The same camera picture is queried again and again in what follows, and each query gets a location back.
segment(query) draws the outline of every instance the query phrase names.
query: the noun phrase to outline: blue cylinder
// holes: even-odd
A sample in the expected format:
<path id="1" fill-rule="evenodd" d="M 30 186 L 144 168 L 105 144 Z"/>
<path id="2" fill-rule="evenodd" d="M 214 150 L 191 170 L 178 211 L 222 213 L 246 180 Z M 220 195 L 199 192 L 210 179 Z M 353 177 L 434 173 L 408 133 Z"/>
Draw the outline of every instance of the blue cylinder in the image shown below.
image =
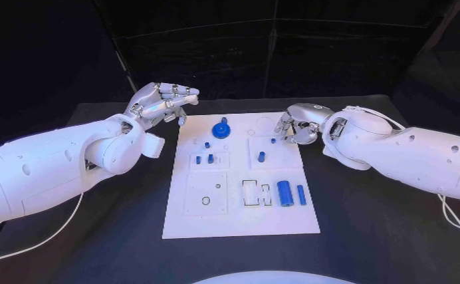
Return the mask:
<path id="1" fill-rule="evenodd" d="M 225 139 L 230 134 L 230 127 L 227 125 L 227 119 L 223 117 L 220 122 L 213 126 L 212 129 L 213 136 L 217 139 Z"/>
<path id="2" fill-rule="evenodd" d="M 297 192 L 298 192 L 299 205 L 305 206 L 307 200 L 304 199 L 304 187 L 302 186 L 297 186 Z"/>
<path id="3" fill-rule="evenodd" d="M 275 185 L 278 186 L 281 206 L 292 206 L 294 199 L 292 199 L 292 193 L 289 191 L 289 182 L 279 181 Z"/>
<path id="4" fill-rule="evenodd" d="M 261 151 L 261 153 L 258 154 L 258 159 L 256 159 L 259 162 L 263 162 L 265 161 L 265 152 Z"/>

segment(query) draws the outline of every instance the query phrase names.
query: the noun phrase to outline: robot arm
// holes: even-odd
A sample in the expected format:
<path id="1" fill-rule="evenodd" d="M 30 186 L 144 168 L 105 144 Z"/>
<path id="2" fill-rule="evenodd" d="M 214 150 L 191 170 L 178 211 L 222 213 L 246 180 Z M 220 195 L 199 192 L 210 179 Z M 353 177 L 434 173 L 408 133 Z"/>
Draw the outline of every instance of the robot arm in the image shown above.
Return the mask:
<path id="1" fill-rule="evenodd" d="M 145 133 L 197 104 L 199 91 L 150 83 L 134 94 L 124 114 L 21 138 L 0 147 L 0 222 L 56 206 L 103 179 L 125 173 L 142 155 L 157 158 L 164 139 Z"/>
<path id="2" fill-rule="evenodd" d="M 460 198 L 460 137 L 421 128 L 405 129 L 383 114 L 359 107 L 343 111 L 314 104 L 287 109 L 275 131 L 287 143 L 308 144 L 321 133 L 323 154 L 356 170 L 373 167 L 386 177 L 409 186 Z"/>

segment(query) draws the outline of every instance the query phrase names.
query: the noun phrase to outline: peg board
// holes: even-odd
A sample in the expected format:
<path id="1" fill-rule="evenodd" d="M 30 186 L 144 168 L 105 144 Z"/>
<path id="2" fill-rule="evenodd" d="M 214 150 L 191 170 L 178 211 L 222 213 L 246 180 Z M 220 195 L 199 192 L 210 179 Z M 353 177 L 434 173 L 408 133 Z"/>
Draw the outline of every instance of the peg board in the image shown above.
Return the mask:
<path id="1" fill-rule="evenodd" d="M 281 115 L 271 112 L 187 117 L 178 131 L 163 239 L 320 233 L 298 146 L 282 143 L 274 133 Z M 217 139 L 210 129 L 223 116 L 230 134 Z M 245 180 L 256 181 L 258 206 L 243 205 Z M 288 208 L 279 203 L 275 184 L 281 180 L 289 182 L 292 192 L 294 206 Z M 263 205 L 262 185 L 269 186 L 271 206 Z M 304 187 L 305 206 L 299 205 L 297 185 Z"/>

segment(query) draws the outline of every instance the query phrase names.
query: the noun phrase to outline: black backdrop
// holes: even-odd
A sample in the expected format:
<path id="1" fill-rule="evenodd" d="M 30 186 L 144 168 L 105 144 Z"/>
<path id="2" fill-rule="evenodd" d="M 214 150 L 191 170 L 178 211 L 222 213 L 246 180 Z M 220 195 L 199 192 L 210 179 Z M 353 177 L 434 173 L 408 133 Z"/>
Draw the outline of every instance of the black backdrop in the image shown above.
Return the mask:
<path id="1" fill-rule="evenodd" d="M 201 98 L 390 93 L 452 0 L 93 0 L 135 83 Z"/>

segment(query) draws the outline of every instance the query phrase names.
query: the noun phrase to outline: black table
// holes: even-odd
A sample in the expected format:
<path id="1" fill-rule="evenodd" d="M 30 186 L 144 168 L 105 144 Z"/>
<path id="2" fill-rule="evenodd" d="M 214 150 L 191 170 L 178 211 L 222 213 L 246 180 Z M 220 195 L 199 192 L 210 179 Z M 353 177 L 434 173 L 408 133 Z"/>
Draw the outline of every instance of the black table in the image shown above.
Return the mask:
<path id="1" fill-rule="evenodd" d="M 359 105 L 403 123 L 386 96 L 200 101 L 187 114 L 282 111 L 314 102 L 340 110 Z M 80 104 L 69 125 L 106 118 L 125 103 Z M 435 195 L 356 171 L 301 146 L 320 234 L 161 239 L 178 127 L 151 129 L 165 138 L 160 159 L 83 195 L 69 225 L 36 250 L 0 260 L 0 283 L 190 283 L 225 273 L 288 270 L 356 283 L 460 283 L 460 230 L 441 215 Z M 457 200 L 449 200 L 460 212 Z M 66 220 L 76 199 L 14 219 L 0 232 L 1 253 L 28 247 Z"/>

